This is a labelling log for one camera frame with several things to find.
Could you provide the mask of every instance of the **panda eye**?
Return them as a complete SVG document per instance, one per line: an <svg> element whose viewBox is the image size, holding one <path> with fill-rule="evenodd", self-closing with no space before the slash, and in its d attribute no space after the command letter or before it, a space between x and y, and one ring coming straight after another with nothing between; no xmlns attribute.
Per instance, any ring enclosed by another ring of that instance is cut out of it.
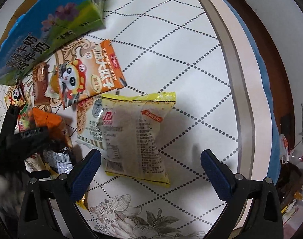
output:
<svg viewBox="0 0 303 239"><path fill-rule="evenodd" d="M72 86L75 85L75 78L74 78L74 77L71 77L71 79L70 79L70 84L71 84Z"/></svg>

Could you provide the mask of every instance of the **floor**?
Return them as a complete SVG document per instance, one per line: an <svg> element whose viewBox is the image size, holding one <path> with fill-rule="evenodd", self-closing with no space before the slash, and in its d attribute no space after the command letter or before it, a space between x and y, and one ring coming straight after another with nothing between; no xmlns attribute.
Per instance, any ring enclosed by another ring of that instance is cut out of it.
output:
<svg viewBox="0 0 303 239"><path fill-rule="evenodd" d="M294 147L295 124L293 100L289 81L278 50L267 29L245 0L227 1L244 20L259 48L270 79L270 89L274 102L274 115L279 133L284 133L289 142L289 146Z"/></svg>

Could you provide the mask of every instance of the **diamond pattern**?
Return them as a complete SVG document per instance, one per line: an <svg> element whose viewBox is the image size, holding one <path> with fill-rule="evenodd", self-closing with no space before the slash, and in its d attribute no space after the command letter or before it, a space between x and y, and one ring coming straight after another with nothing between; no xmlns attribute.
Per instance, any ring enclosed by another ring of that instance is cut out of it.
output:
<svg viewBox="0 0 303 239"><path fill-rule="evenodd" d="M238 163L235 111L216 33L198 0L106 0L104 16L106 28L84 38L96 43L112 40L128 83L120 94L176 92L177 103L161 123L156 141L171 186L108 176L102 159L88 190L88 208L129 194L129 206L141 206L140 218L146 220L146 211L157 215L161 209L163 216L179 219L170 224L177 229L172 235L208 232L225 205L203 172L200 154L210 148L233 172ZM48 63L51 76L54 55ZM25 93L31 88L29 82L31 75L23 81ZM0 130L6 91L7 87L0 86ZM85 157L89 149L75 142L75 107L63 110L60 102L51 107L64 116L75 152ZM93 229L135 238L116 233L89 210L81 209L81 213Z"/></svg>

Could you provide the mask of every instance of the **gray stripe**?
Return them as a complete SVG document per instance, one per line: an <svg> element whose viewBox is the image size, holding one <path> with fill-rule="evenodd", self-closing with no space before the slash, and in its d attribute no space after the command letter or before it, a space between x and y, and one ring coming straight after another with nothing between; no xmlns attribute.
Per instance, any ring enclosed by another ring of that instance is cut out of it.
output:
<svg viewBox="0 0 303 239"><path fill-rule="evenodd" d="M251 103L239 55L227 26L212 2L210 0L198 1L205 10L216 32L227 67L238 128L239 160L237 172L243 174L247 179L250 179L254 159L255 129Z"/></svg>

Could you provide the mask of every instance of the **metal screw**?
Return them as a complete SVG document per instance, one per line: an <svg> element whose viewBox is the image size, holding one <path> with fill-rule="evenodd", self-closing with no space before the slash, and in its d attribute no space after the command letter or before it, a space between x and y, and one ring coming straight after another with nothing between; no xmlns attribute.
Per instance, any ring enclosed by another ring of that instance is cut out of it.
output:
<svg viewBox="0 0 303 239"><path fill-rule="evenodd" d="M273 181L272 181L272 179L271 179L271 178L266 177L266 182L267 182L267 183L269 183L269 184L271 184Z"/></svg>
<svg viewBox="0 0 303 239"><path fill-rule="evenodd" d="M243 179L243 175L241 173L236 173L235 178L241 181Z"/></svg>
<svg viewBox="0 0 303 239"><path fill-rule="evenodd" d="M67 174L66 173L62 173L58 178L60 180L65 180L67 178Z"/></svg>
<svg viewBox="0 0 303 239"><path fill-rule="evenodd" d="M37 178L33 177L33 178L31 178L30 183L33 184L33 183L36 183L36 181L37 181Z"/></svg>

